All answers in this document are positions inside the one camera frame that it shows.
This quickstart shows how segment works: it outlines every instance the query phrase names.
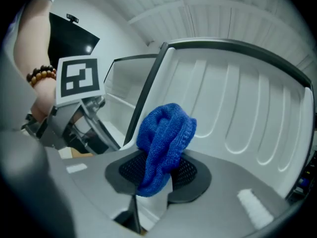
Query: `blue towel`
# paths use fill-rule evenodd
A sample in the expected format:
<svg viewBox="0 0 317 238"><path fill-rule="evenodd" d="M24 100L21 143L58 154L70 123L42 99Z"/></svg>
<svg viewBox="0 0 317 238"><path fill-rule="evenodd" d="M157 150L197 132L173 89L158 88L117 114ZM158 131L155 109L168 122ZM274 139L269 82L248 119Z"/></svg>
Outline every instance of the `blue towel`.
<svg viewBox="0 0 317 238"><path fill-rule="evenodd" d="M196 119L175 104L157 107L143 120L137 146L148 156L139 196L150 197L167 184L170 171L179 166L183 150L196 131Z"/></svg>

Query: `wooden bead bracelet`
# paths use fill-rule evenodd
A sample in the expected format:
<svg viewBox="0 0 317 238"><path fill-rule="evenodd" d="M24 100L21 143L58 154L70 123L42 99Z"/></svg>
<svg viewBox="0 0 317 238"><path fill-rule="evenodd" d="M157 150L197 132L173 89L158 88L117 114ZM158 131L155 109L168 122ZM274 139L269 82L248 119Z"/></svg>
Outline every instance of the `wooden bead bracelet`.
<svg viewBox="0 0 317 238"><path fill-rule="evenodd" d="M33 73L29 73L26 75L26 80L30 83L32 87L34 87L37 82L46 77L50 77L56 80L56 69L54 69L53 66L42 65L40 69L35 68L33 70Z"/></svg>

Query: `black screen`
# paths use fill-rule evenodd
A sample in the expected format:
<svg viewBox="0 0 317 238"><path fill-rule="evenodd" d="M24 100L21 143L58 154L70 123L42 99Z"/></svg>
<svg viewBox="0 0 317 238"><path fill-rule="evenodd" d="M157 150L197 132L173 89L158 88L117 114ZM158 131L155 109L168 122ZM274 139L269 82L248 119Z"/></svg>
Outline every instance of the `black screen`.
<svg viewBox="0 0 317 238"><path fill-rule="evenodd" d="M97 36L53 13L50 23L49 58L54 68L60 58L90 55L99 41Z"/></svg>

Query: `gray surface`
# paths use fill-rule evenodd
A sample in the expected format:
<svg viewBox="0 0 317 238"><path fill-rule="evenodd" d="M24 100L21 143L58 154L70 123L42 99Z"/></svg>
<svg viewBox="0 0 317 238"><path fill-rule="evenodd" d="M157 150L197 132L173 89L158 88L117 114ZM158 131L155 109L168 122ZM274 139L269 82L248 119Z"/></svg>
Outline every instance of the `gray surface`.
<svg viewBox="0 0 317 238"><path fill-rule="evenodd" d="M77 102L62 107L58 107L56 114L54 116L52 116L51 114L48 116L48 126L51 130L54 131L57 137L62 137L66 126L74 116L75 112L81 106L81 103L82 102Z"/></svg>
<svg viewBox="0 0 317 238"><path fill-rule="evenodd" d="M303 202L303 200L296 202L289 208L289 210L276 218L272 223L268 224L261 230L250 234L249 236L247 236L247 238L282 237L279 232L281 232L282 228L285 228L285 226L288 224L288 221L290 221L290 219L298 213L298 211L302 207Z"/></svg>
<svg viewBox="0 0 317 238"><path fill-rule="evenodd" d="M53 147L57 150L60 150L67 146L65 140L62 137L58 137L51 127L47 127L41 138L40 142L47 147Z"/></svg>
<svg viewBox="0 0 317 238"><path fill-rule="evenodd" d="M33 137L36 137L36 132L38 131L38 129L40 128L40 123L37 122L35 119L33 119L32 121L29 121L26 125L25 125L25 130Z"/></svg>
<svg viewBox="0 0 317 238"><path fill-rule="evenodd" d="M0 52L0 128L20 129L36 95L26 79Z"/></svg>
<svg viewBox="0 0 317 238"><path fill-rule="evenodd" d="M131 196L118 194L105 177L106 166L133 153L136 148L96 155L92 158L63 160L66 166L84 163L88 168L71 174L82 193L103 213L114 219L128 210Z"/></svg>
<svg viewBox="0 0 317 238"><path fill-rule="evenodd" d="M94 156L63 160L66 165L85 163L86 170L73 173L76 184L91 202L102 212L113 216L118 210L128 206L129 197L116 194L105 186L106 165L126 156L131 150L124 150ZM274 190L240 166L204 154L186 151L186 154L203 162L211 171L212 181L208 190L197 200L186 204L170 205L168 210L150 230L146 237L226 237L236 238L255 231L244 208L237 198L242 189L251 188L264 205L279 216L288 209L287 202Z"/></svg>
<svg viewBox="0 0 317 238"><path fill-rule="evenodd" d="M13 206L15 210L23 212L21 207L16 207L19 205L14 202L17 198L31 217L54 237L74 237L73 220L67 201L58 191L48 171L46 150L38 140L20 131L0 131L1 179L15 194L15 197L9 194L12 201L9 200L7 212L10 203L16 204ZM26 215L17 214L17 223L22 220L21 216Z"/></svg>
<svg viewBox="0 0 317 238"><path fill-rule="evenodd" d="M91 111L90 109L88 109L84 104L82 105L82 109L85 112L86 122L93 129L93 131L98 135L99 139L105 145L108 145L109 148L114 149L115 151L119 150L120 149L119 145L112 138L109 131L107 131L106 128L102 128L101 125L98 123L100 119L98 118L97 114Z"/></svg>
<svg viewBox="0 0 317 238"><path fill-rule="evenodd" d="M240 166L192 151L189 156L203 162L211 171L212 181L208 190L188 204L170 205L160 221L147 237L168 237L177 234L189 238L199 237L236 238L255 231L237 194L251 188L257 195L270 196L268 202L282 214L288 204L272 188Z"/></svg>
<svg viewBox="0 0 317 238"><path fill-rule="evenodd" d="M71 210L71 215L73 218L76 237L140 237L136 233L129 231L128 229L123 228L121 225L115 223L99 208L95 207L91 199L85 197L85 195L81 193L81 191L75 185L71 176L66 171L66 167L58 152L52 148L46 148L46 150L51 167L51 177L55 181L60 192L68 201L69 209ZM97 190L95 190L94 193L101 194L100 188L96 189ZM116 198L106 197L104 195L102 205L112 205L112 202L115 199Z"/></svg>

